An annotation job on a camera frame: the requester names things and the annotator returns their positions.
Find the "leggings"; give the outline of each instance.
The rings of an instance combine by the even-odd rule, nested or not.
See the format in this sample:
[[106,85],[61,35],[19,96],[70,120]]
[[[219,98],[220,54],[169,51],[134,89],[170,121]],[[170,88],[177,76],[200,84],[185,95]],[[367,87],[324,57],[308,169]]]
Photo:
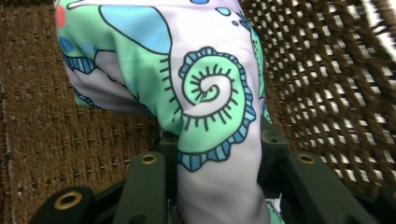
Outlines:
[[76,103],[148,113],[177,144],[181,223],[270,223],[262,47],[237,0],[59,0]]

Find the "blue circle print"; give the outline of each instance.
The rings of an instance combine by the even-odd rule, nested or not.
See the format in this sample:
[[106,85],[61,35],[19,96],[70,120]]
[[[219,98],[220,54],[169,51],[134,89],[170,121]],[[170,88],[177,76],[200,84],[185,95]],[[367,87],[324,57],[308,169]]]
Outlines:
[[231,11],[227,7],[217,7],[216,11],[221,13],[221,15],[224,15],[224,16],[230,16],[231,15]]
[[190,0],[190,2],[194,4],[206,4],[209,2],[209,0]]
[[59,37],[59,43],[61,44],[61,47],[64,50],[64,52],[66,53],[70,53],[74,49],[73,44],[70,43],[70,41],[66,37],[63,36]]

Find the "woven wicker backrest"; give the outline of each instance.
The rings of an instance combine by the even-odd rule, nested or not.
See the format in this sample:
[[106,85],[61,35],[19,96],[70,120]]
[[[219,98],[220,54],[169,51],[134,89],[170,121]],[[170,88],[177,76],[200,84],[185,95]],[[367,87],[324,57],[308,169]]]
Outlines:
[[[349,188],[375,196],[396,185],[396,20],[387,1],[373,0],[372,25],[365,2],[241,0],[262,39],[267,103],[290,149],[320,155]],[[4,224],[27,223],[59,189],[98,192],[122,180],[157,135],[153,118],[74,105],[51,4],[0,0]]]
[[270,113],[290,149],[320,155],[361,193],[395,186],[396,8],[385,0],[242,2],[262,38]]

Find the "blue octopus tentacle print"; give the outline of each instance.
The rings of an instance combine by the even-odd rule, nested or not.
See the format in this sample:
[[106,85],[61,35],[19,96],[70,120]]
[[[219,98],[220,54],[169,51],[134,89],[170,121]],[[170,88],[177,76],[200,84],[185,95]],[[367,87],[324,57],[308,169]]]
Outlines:
[[93,103],[93,100],[90,97],[84,96],[81,93],[78,92],[76,88],[73,87],[74,93],[75,93],[75,100],[79,102],[79,105],[87,105],[92,108],[98,108],[100,109],[101,107],[95,105]]
[[[256,119],[253,95],[244,67],[228,53],[206,47],[188,53],[179,70],[183,95],[191,107],[183,109],[184,133],[177,161],[194,172],[206,161],[225,161],[232,144],[241,143]],[[205,141],[191,144],[199,136]]]

